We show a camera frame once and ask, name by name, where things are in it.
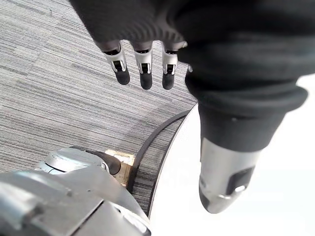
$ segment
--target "robotic arm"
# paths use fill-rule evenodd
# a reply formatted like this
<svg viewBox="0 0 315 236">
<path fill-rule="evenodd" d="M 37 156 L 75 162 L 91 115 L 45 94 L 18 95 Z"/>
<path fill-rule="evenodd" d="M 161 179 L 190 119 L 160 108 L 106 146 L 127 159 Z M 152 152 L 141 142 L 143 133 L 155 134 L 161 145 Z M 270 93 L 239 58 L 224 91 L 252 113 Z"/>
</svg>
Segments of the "robotic arm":
<svg viewBox="0 0 315 236">
<path fill-rule="evenodd" d="M 223 211 L 247 188 L 285 114 L 307 97 L 296 81 L 315 71 L 315 2 L 70 2 L 105 55 L 113 40 L 131 42 L 144 89 L 152 84 L 153 40 L 163 42 L 165 89 L 173 86 L 177 55 L 192 67 L 186 85 L 199 102 L 200 199 L 210 213 Z M 129 81 L 126 72 L 123 83 L 115 73 L 121 84 Z"/>
</svg>

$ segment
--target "black rubber cover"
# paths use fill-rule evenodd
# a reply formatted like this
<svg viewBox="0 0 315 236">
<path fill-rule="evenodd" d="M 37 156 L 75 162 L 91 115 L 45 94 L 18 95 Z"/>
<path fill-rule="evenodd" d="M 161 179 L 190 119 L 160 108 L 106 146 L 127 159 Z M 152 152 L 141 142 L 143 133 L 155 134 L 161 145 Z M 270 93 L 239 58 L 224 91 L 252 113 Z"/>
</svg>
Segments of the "black rubber cover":
<svg viewBox="0 0 315 236">
<path fill-rule="evenodd" d="M 86 151 L 88 153 L 91 153 L 93 155 L 100 157 L 107 164 L 109 168 L 109 173 L 111 175 L 117 174 L 120 171 L 120 168 L 122 167 L 120 160 L 118 160 L 116 157 L 106 154 L 105 152 L 88 150 L 80 146 L 71 146 L 70 148 Z"/>
<path fill-rule="evenodd" d="M 116 78 L 118 83 L 121 85 L 127 85 L 130 82 L 130 75 L 128 68 L 126 68 L 126 71 L 118 71 L 115 72 Z"/>
<path fill-rule="evenodd" d="M 97 43 L 187 41 L 178 59 L 193 68 L 202 135 L 220 146 L 264 148 L 307 97 L 296 81 L 315 72 L 314 0 L 70 2 Z"/>
<path fill-rule="evenodd" d="M 174 78 L 175 78 L 175 75 L 163 73 L 163 78 L 162 78 L 163 88 L 166 90 L 170 90 L 171 88 L 173 88 Z"/>
<path fill-rule="evenodd" d="M 190 1 L 173 18 L 188 42 L 178 59 L 192 66 L 201 137 L 236 151 L 266 147 L 315 72 L 314 1 Z"/>
<path fill-rule="evenodd" d="M 149 90 L 152 87 L 152 73 L 140 74 L 140 84 L 145 90 Z"/>
</svg>

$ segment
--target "black cable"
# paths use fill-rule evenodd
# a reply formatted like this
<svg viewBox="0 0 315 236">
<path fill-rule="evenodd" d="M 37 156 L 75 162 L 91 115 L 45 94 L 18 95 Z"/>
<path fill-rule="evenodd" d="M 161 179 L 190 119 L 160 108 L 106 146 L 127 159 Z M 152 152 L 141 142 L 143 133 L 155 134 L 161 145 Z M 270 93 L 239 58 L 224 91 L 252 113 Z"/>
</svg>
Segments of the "black cable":
<svg viewBox="0 0 315 236">
<path fill-rule="evenodd" d="M 167 149 L 166 149 L 166 152 L 164 153 L 163 157 L 162 157 L 162 160 L 159 164 L 159 167 L 158 167 L 158 170 L 157 170 L 157 176 L 156 176 L 156 179 L 154 180 L 154 183 L 153 183 L 153 188 L 152 188 L 152 191 L 151 191 L 151 195 L 150 195 L 150 198 L 149 198 L 149 205 L 148 205 L 148 209 L 147 209 L 147 216 L 150 218 L 150 214 L 151 214 L 151 209 L 152 209 L 152 205 L 153 205 L 153 200 L 154 200 L 154 196 L 156 194 L 156 189 L 157 189 L 157 184 L 158 184 L 158 181 L 159 181 L 159 177 L 160 177 L 160 174 L 161 174 L 161 171 L 162 171 L 162 168 L 164 166 L 164 163 L 165 163 L 165 158 L 166 158 L 166 154 L 168 153 L 168 150 L 175 138 L 175 135 L 177 134 L 177 131 L 179 130 L 179 128 L 181 127 L 181 125 L 179 125 L 175 131 L 175 133 L 173 134 L 173 137 L 172 139 L 169 141 L 168 145 L 167 145 Z"/>
<path fill-rule="evenodd" d="M 142 145 L 142 147 L 140 148 L 140 150 L 138 151 L 137 155 L 136 155 L 136 159 L 133 163 L 131 172 L 130 172 L 130 176 L 129 176 L 129 180 L 128 180 L 128 184 L 126 186 L 126 189 L 129 191 L 129 193 L 132 193 L 133 191 L 133 185 L 134 185 L 134 181 L 137 175 L 137 171 L 139 169 L 139 165 L 140 162 L 143 158 L 143 155 L 145 154 L 146 150 L 149 148 L 150 144 L 153 142 L 153 140 L 156 138 L 156 136 L 163 130 L 165 129 L 167 126 L 169 126 L 170 124 L 174 123 L 175 121 L 187 116 L 187 114 L 189 113 L 190 110 L 185 111 L 185 112 L 181 112 L 173 117 L 171 117 L 170 119 L 168 119 L 167 121 L 165 121 L 164 123 L 162 123 L 158 128 L 155 129 L 154 132 L 152 132 L 152 134 L 146 139 L 146 141 L 144 142 L 144 144 Z"/>
</svg>

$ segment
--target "gray carpet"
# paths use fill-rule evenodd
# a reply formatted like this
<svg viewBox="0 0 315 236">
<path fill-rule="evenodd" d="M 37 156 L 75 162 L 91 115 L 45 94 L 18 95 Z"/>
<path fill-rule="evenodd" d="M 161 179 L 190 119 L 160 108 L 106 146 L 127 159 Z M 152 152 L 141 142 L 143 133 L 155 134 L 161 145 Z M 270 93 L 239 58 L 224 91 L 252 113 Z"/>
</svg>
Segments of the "gray carpet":
<svg viewBox="0 0 315 236">
<path fill-rule="evenodd" d="M 131 81 L 117 83 L 104 55 L 65 0 L 2 0 L 0 8 L 0 172 L 30 169 L 48 152 L 79 145 L 137 153 L 168 118 L 195 99 L 179 64 L 172 90 L 161 85 L 154 43 L 153 86 L 140 86 L 133 49 L 124 43 Z M 146 209 L 159 161 L 180 121 L 149 148 L 135 197 Z"/>
</svg>

